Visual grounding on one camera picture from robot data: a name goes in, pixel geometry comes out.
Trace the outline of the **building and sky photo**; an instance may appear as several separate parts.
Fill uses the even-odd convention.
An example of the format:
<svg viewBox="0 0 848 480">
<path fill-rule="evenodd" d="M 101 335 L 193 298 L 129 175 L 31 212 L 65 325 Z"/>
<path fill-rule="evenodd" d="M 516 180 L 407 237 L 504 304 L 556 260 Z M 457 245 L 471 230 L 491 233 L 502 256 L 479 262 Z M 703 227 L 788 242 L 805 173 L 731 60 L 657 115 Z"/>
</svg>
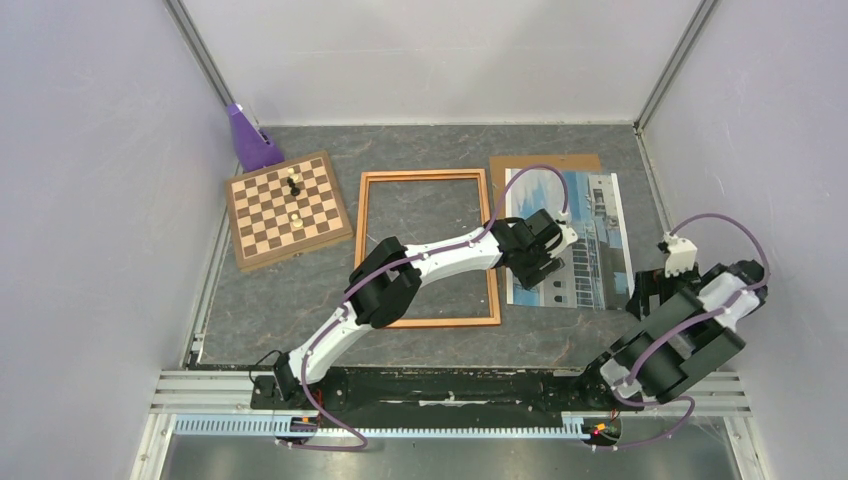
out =
<svg viewBox="0 0 848 480">
<path fill-rule="evenodd" d="M 563 195 L 562 185 L 568 195 Z M 505 273 L 510 305 L 622 310 L 632 294 L 633 267 L 618 176 L 564 171 L 558 177 L 533 169 L 509 189 L 504 213 L 527 218 L 544 208 L 555 216 L 568 200 L 566 221 L 577 240 L 561 254 L 563 266 L 540 284 L 525 289 Z"/>
</svg>

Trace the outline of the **wooden picture frame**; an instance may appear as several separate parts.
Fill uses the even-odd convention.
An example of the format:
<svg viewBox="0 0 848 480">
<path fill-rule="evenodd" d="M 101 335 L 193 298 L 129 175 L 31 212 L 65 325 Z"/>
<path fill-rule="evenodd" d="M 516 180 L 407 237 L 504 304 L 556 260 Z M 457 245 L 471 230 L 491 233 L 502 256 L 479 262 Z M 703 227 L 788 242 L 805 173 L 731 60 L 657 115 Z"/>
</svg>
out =
<svg viewBox="0 0 848 480">
<path fill-rule="evenodd" d="M 487 175 L 483 168 L 435 169 L 406 171 L 372 171 L 361 175 L 359 205 L 357 215 L 356 243 L 354 263 L 358 266 L 366 256 L 366 233 L 369 211 L 369 189 L 372 183 L 397 183 L 415 181 L 459 181 L 474 180 L 478 187 L 480 217 L 482 221 L 491 218 L 491 207 Z M 489 313 L 482 317 L 466 318 L 420 318 L 399 319 L 390 325 L 395 329 L 412 328 L 459 328 L 492 327 L 502 323 L 500 300 L 498 295 L 497 274 L 494 270 L 486 272 L 487 299 Z"/>
</svg>

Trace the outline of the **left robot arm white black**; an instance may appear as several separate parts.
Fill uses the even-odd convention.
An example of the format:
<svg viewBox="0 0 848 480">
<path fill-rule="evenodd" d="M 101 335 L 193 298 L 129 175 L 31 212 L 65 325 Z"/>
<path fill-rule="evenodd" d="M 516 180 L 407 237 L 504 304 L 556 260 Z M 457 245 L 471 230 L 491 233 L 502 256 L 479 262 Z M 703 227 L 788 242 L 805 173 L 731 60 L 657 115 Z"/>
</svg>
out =
<svg viewBox="0 0 848 480">
<path fill-rule="evenodd" d="M 307 405 L 314 384 L 365 334 L 401 319 L 419 290 L 474 271 L 508 269 L 524 288 L 540 284 L 564 265 L 578 239 L 565 220 L 541 209 L 523 219 L 492 219 L 464 235 L 420 245 L 381 241 L 349 277 L 340 304 L 301 346 L 273 367 L 276 396 L 291 408 Z"/>
</svg>

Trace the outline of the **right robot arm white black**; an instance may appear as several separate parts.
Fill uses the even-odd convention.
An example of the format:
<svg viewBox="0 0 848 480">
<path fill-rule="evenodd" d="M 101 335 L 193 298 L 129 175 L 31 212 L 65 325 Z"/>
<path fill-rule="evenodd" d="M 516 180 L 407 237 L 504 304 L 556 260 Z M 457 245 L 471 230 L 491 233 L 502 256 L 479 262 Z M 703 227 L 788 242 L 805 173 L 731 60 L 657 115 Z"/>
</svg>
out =
<svg viewBox="0 0 848 480">
<path fill-rule="evenodd" d="M 746 345 L 737 322 L 765 304 L 766 272 L 756 260 L 668 277 L 639 271 L 626 311 L 637 319 L 579 375 L 580 400 L 595 409 L 619 400 L 669 403 Z"/>
</svg>

